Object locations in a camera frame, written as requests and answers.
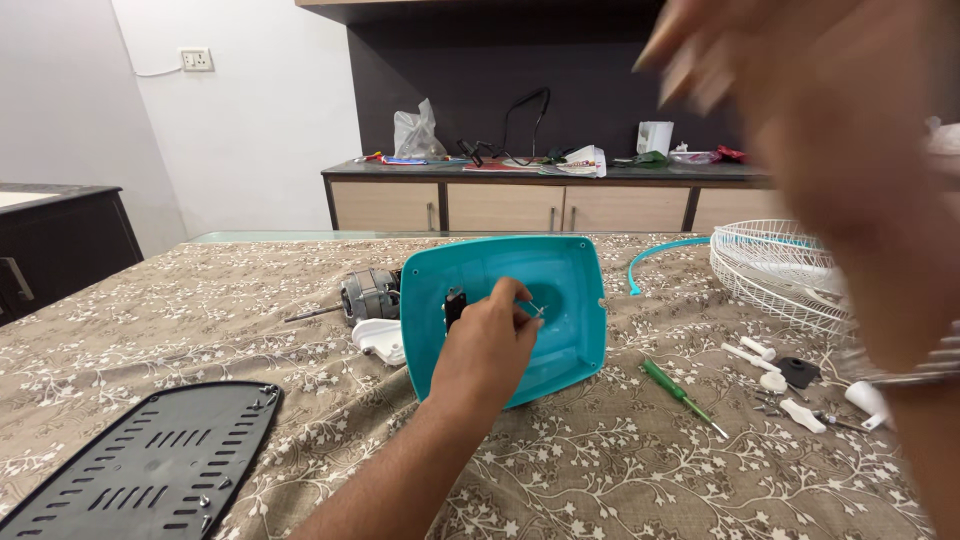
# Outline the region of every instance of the switch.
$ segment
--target switch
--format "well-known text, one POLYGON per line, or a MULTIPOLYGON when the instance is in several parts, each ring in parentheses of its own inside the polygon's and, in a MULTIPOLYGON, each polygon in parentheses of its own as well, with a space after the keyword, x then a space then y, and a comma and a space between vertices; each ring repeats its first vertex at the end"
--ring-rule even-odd
POLYGON ((208 47, 181 47, 178 52, 183 71, 213 71, 213 58, 208 47))

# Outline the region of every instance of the wooden cabinet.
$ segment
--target wooden cabinet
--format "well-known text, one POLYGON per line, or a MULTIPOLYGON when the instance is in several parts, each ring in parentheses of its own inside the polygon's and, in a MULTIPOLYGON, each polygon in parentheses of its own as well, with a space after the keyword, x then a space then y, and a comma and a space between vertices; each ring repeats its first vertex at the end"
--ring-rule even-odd
POLYGON ((450 184, 451 231, 561 231, 562 185, 450 184))
POLYGON ((695 233, 748 219, 789 219, 781 195, 770 189, 702 189, 693 220, 695 233))
POLYGON ((333 182, 341 231, 439 231, 436 184, 333 182))
POLYGON ((566 189, 564 230, 679 231, 689 191, 683 187, 571 185, 566 189))
POLYGON ((119 187, 0 184, 55 196, 0 207, 0 324, 143 260, 119 187))

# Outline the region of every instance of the white appliance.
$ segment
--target white appliance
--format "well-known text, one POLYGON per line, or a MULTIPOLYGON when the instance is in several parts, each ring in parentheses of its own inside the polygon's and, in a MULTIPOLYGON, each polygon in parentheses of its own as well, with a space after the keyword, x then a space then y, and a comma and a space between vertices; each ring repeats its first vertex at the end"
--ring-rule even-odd
POLYGON ((670 153, 670 137, 673 136, 673 122, 640 122, 640 133, 636 138, 638 155, 654 150, 663 154, 670 153))

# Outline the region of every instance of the wire fan guard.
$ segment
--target wire fan guard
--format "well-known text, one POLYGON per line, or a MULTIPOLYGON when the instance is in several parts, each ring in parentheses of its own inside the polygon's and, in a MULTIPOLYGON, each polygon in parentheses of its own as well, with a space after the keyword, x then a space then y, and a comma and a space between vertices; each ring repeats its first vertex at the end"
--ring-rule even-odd
POLYGON ((760 219, 715 228, 710 266, 733 296, 799 330, 852 336, 843 275, 796 221, 760 219))

